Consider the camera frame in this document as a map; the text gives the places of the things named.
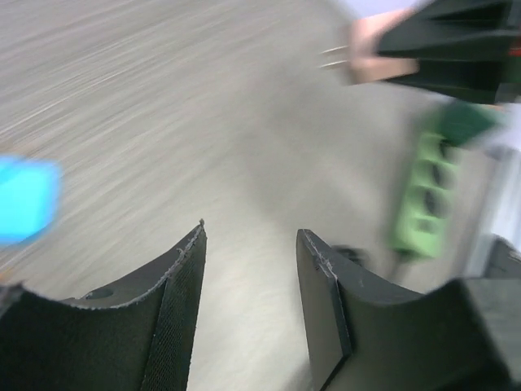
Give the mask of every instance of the green block with holes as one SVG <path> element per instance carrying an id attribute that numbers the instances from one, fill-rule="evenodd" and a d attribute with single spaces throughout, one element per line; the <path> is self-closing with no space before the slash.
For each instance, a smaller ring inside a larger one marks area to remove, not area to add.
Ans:
<path id="1" fill-rule="evenodd" d="M 458 171 L 458 149 L 440 134 L 442 111 L 426 117 L 405 183 L 391 247 L 412 258 L 438 257 L 444 241 Z"/>

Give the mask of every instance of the metal prong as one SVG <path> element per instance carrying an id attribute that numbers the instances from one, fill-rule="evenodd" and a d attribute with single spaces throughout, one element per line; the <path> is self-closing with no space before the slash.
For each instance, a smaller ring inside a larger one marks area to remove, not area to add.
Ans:
<path id="1" fill-rule="evenodd" d="M 349 61 L 346 61 L 346 60 L 336 61 L 334 63 L 321 65 L 320 69 L 339 69 L 339 68 L 344 68 L 347 64 L 349 64 Z"/>
<path id="2" fill-rule="evenodd" d="M 328 51 L 323 51 L 322 54 L 323 55 L 339 55 L 341 53 L 344 53 L 348 48 L 349 48 L 349 46 L 334 47 L 333 49 L 329 49 Z"/>

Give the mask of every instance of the blue object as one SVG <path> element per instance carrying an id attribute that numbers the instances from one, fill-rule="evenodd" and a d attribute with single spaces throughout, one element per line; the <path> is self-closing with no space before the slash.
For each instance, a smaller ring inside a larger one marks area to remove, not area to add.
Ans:
<path id="1" fill-rule="evenodd" d="M 48 160 L 0 156 L 0 245 L 27 240 L 53 221 L 60 176 Z"/>

